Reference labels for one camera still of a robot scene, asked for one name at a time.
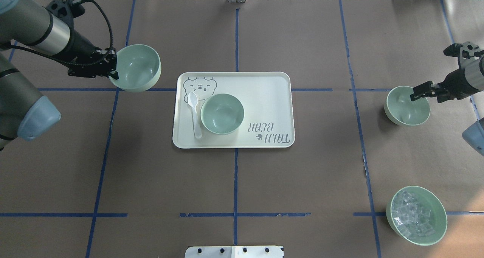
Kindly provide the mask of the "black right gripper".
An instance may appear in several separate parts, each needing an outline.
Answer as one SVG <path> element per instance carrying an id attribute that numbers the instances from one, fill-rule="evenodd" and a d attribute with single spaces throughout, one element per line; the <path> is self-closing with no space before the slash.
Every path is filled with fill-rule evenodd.
<path id="1" fill-rule="evenodd" d="M 468 83 L 464 71 L 453 71 L 449 73 L 443 82 L 437 84 L 439 87 L 434 90 L 434 82 L 424 82 L 413 88 L 410 94 L 410 101 L 417 101 L 422 98 L 437 98 L 438 103 L 461 100 L 471 96 L 471 85 Z"/>

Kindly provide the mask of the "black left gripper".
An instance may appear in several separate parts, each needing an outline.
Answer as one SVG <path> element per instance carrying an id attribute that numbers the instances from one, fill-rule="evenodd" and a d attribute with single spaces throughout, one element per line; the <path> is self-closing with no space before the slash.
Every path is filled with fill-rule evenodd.
<path id="1" fill-rule="evenodd" d="M 81 78 L 97 76 L 116 79 L 116 49 L 96 50 L 91 60 L 68 65 L 68 75 Z"/>

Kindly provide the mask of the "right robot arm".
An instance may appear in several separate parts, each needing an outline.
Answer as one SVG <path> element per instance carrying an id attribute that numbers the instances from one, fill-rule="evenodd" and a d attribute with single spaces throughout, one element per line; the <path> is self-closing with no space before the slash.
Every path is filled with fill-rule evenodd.
<path id="1" fill-rule="evenodd" d="M 443 50 L 446 56 L 458 59 L 458 69 L 435 84 L 427 81 L 415 86 L 410 100 L 436 97 L 438 103 L 468 98 L 484 89 L 483 50 L 471 42 L 454 43 Z"/>

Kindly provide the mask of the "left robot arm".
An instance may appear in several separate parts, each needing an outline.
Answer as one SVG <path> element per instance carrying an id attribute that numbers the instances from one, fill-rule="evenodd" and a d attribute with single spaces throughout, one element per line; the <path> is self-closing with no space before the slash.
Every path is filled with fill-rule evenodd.
<path id="1" fill-rule="evenodd" d="M 74 28 L 74 19 L 85 13 L 83 3 L 93 3 L 107 22 L 109 47 L 94 46 Z M 68 75 L 119 79 L 111 24 L 95 0 L 54 0 L 43 7 L 34 0 L 1 0 L 1 51 L 23 50 L 55 61 Z M 1 56 L 0 147 L 20 137 L 36 139 L 62 115 L 10 61 Z"/>

